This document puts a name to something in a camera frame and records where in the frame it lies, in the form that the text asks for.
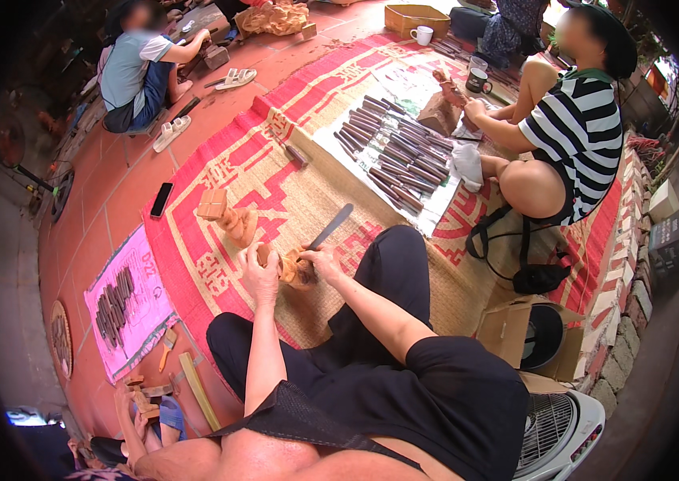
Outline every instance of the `hair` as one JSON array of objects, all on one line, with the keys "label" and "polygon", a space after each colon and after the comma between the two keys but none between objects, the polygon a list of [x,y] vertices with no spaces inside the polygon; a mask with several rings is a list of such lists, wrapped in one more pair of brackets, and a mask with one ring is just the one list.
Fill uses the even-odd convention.
[{"label": "hair", "polygon": [[638,54],[636,41],[623,23],[606,8],[583,4],[573,8],[573,13],[588,19],[591,34],[606,43],[604,70],[613,79],[627,79],[636,70]]},{"label": "hair", "polygon": [[123,27],[121,22],[123,19],[133,12],[133,10],[142,4],[143,0],[122,0],[122,2],[114,5],[107,17],[103,21],[103,46],[108,47],[114,45],[115,41],[123,34]]}]

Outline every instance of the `white sleeve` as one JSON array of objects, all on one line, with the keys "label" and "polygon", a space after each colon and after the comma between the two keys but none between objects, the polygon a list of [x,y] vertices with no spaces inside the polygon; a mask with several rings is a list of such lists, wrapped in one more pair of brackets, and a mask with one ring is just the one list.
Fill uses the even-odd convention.
[{"label": "white sleeve", "polygon": [[157,62],[171,48],[171,45],[173,43],[161,35],[150,38],[139,50],[139,58],[149,60],[150,62]]}]

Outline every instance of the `green collar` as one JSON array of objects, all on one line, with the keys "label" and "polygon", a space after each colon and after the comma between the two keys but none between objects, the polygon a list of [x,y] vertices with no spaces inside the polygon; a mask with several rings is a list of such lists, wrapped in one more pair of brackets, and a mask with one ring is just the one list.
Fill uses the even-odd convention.
[{"label": "green collar", "polygon": [[602,82],[606,82],[608,84],[612,83],[612,77],[610,77],[606,72],[604,72],[604,70],[599,69],[583,69],[583,70],[572,69],[569,72],[566,72],[562,79],[563,80],[577,79],[578,77],[596,79]]}]

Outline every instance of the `hand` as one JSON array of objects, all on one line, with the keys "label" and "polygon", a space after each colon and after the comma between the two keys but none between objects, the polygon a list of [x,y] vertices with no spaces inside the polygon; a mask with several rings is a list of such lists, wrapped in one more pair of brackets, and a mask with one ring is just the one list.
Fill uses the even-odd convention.
[{"label": "hand", "polygon": [[134,428],[136,428],[136,435],[142,440],[142,443],[147,438],[147,421],[149,419],[142,416],[138,409],[136,409],[136,416],[134,416]]},{"label": "hand", "polygon": [[253,243],[238,253],[238,263],[243,270],[241,281],[254,298],[257,306],[275,307],[278,297],[278,252],[272,250],[267,256],[267,267],[256,260],[256,250],[263,243]]},{"label": "hand", "polygon": [[209,32],[209,30],[207,28],[202,28],[201,30],[198,31],[198,33],[196,35],[197,35],[197,38],[200,38],[201,42],[211,38],[211,33]]},{"label": "hand", "polygon": [[[305,249],[309,246],[309,244],[302,244]],[[312,262],[315,269],[318,270],[318,274],[326,279],[329,285],[334,285],[337,279],[344,275],[342,267],[339,265],[335,245],[321,244],[317,250],[299,253],[299,257]]]},{"label": "hand", "polygon": [[479,115],[486,115],[486,105],[479,99],[469,98],[465,104],[465,116],[470,121],[475,121]]},{"label": "hand", "polygon": [[114,390],[114,409],[118,412],[125,412],[128,414],[128,410],[131,409],[131,403],[133,400],[133,391],[128,391],[128,387],[125,386],[125,382],[120,381]]},{"label": "hand", "polygon": [[69,450],[72,451],[72,456],[77,457],[77,446],[79,444],[79,441],[77,441],[75,438],[69,438],[69,441],[67,441],[67,446],[69,446]]}]

